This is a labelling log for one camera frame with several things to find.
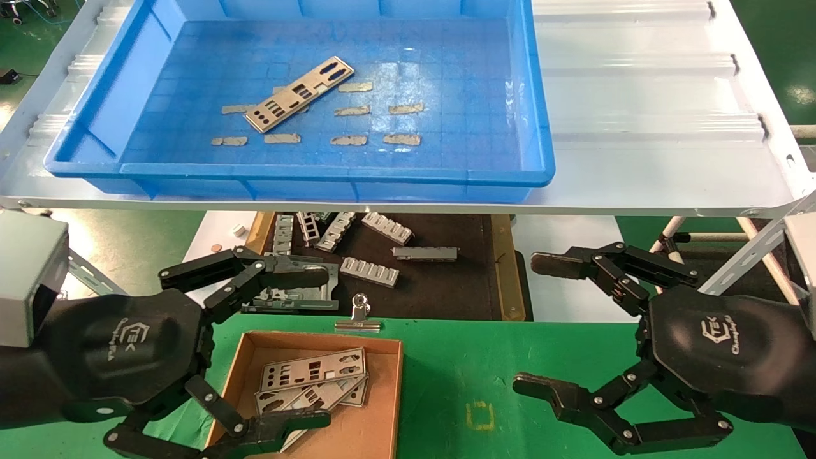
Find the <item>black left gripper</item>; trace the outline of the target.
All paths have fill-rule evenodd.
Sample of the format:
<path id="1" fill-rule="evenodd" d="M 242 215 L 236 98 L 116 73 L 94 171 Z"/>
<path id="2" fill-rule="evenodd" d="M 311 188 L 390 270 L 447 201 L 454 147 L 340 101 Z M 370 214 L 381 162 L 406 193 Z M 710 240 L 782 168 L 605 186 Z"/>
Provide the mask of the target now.
<path id="1" fill-rule="evenodd" d="M 166 291 L 151 296 L 59 300 L 31 346 L 3 346 L 2 427 L 126 416 L 104 439 L 122 457 L 247 458 L 282 450 L 297 430 L 330 424 L 324 409 L 244 419 L 201 376 L 212 362 L 212 323 L 225 322 L 267 288 L 321 287 L 326 271 L 236 246 L 164 268 L 158 277 Z M 204 310 L 183 294 L 222 281 Z M 224 428 L 215 444 L 199 450 L 145 435 L 149 419 L 169 415 L 189 396 Z"/>

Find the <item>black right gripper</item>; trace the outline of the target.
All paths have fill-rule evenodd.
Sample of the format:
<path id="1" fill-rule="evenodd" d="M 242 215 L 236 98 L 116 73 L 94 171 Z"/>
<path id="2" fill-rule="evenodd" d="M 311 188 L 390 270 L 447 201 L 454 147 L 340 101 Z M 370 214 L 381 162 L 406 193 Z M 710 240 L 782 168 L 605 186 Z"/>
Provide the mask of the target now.
<path id="1" fill-rule="evenodd" d="M 744 421 L 814 431 L 814 339 L 798 306 L 678 286 L 653 297 L 644 319 L 652 383 L 679 409 L 698 401 Z"/>

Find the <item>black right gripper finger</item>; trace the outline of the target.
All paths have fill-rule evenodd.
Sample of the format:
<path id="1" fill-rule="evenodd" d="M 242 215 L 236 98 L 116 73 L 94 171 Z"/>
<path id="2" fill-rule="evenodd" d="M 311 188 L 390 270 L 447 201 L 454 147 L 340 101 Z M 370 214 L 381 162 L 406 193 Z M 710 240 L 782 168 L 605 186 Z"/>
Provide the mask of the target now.
<path id="1" fill-rule="evenodd" d="M 625 243 L 570 247 L 563 254 L 535 252 L 531 268 L 555 278 L 591 280 L 632 317 L 646 314 L 649 304 L 649 293 L 636 279 L 664 289 L 699 285 L 699 276 L 687 265 Z"/>
<path id="2" fill-rule="evenodd" d="M 515 375 L 513 390 L 548 402 L 557 420 L 591 431 L 616 455 L 708 448 L 732 434 L 732 423 L 707 398 L 690 389 L 671 391 L 667 396 L 672 402 L 679 401 L 690 418 L 632 423 L 617 413 L 620 405 L 647 386 L 662 390 L 667 382 L 658 365 L 641 360 L 595 391 L 527 372 Z"/>

